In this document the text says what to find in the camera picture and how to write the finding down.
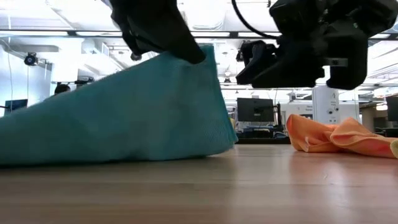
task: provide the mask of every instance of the black cable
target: black cable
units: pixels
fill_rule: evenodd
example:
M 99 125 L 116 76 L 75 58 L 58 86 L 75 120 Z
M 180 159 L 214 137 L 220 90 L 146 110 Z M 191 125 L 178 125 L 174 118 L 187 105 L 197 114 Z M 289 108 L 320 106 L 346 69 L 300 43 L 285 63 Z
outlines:
M 256 33 L 260 35 L 261 37 L 265 37 L 267 39 L 274 39 L 277 40 L 278 37 L 273 36 L 273 35 L 268 35 L 263 32 L 258 31 L 256 28 L 252 27 L 242 16 L 241 12 L 238 9 L 238 5 L 236 4 L 236 0 L 231 0 L 232 6 L 234 7 L 235 13 L 238 16 L 239 20 L 243 23 L 244 26 L 246 26 L 251 32 Z

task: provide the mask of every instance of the teal cloth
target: teal cloth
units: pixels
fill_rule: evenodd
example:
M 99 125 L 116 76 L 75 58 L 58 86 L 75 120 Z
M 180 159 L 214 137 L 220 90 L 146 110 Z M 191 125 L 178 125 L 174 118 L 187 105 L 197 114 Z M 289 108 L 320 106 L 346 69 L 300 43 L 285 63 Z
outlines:
M 0 119 L 0 166 L 209 156 L 237 140 L 213 47 L 197 65 L 160 54 Z

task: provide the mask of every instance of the computer monitor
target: computer monitor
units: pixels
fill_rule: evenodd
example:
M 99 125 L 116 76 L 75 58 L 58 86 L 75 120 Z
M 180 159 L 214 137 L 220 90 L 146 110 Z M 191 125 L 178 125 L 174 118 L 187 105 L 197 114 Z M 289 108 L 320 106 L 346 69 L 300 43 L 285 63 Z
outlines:
M 5 106 L 6 106 L 6 109 L 4 111 L 4 115 L 7 115 L 15 110 L 19 110 L 21 108 L 26 108 L 27 100 L 12 100 L 12 101 L 7 100 Z
M 274 122 L 274 101 L 256 98 L 238 98 L 238 121 Z
M 389 121 L 398 121 L 398 97 L 389 96 L 387 101 L 387 116 Z

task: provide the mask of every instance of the person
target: person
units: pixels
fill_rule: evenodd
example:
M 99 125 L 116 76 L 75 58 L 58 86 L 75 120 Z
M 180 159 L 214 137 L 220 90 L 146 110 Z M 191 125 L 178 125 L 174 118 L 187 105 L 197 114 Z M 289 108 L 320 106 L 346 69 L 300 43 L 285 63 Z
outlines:
M 57 85 L 57 87 L 55 88 L 54 91 L 54 95 L 58 95 L 60 93 L 65 93 L 65 92 L 69 92 L 70 91 L 70 87 L 66 84 L 59 84 Z

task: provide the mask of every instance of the ceiling light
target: ceiling light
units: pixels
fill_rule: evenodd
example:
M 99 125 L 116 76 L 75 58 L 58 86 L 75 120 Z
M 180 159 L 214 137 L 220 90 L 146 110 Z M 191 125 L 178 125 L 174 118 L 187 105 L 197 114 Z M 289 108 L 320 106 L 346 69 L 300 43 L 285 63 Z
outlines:
M 276 36 L 282 35 L 280 32 L 266 32 L 265 34 L 276 35 Z M 239 32 L 238 37 L 260 37 L 263 39 L 263 37 L 253 32 Z
M 18 37 L 18 36 L 51 36 L 51 37 L 64 37 L 68 33 L 65 31 L 27 31 L 27 30 L 2 30 L 0 31 L 0 37 Z
M 209 39 L 209 38 L 197 39 L 196 42 L 198 44 L 226 44 L 225 40 Z
M 372 36 L 371 38 L 375 38 L 375 39 L 386 39 L 390 36 L 390 34 L 376 34 L 374 36 Z
M 191 32 L 194 37 L 229 37 L 229 32 Z
M 84 37 L 121 37 L 122 32 L 119 31 L 110 31 L 110 32 L 95 32 L 95 31 L 82 31 L 76 32 L 76 35 L 84 36 Z

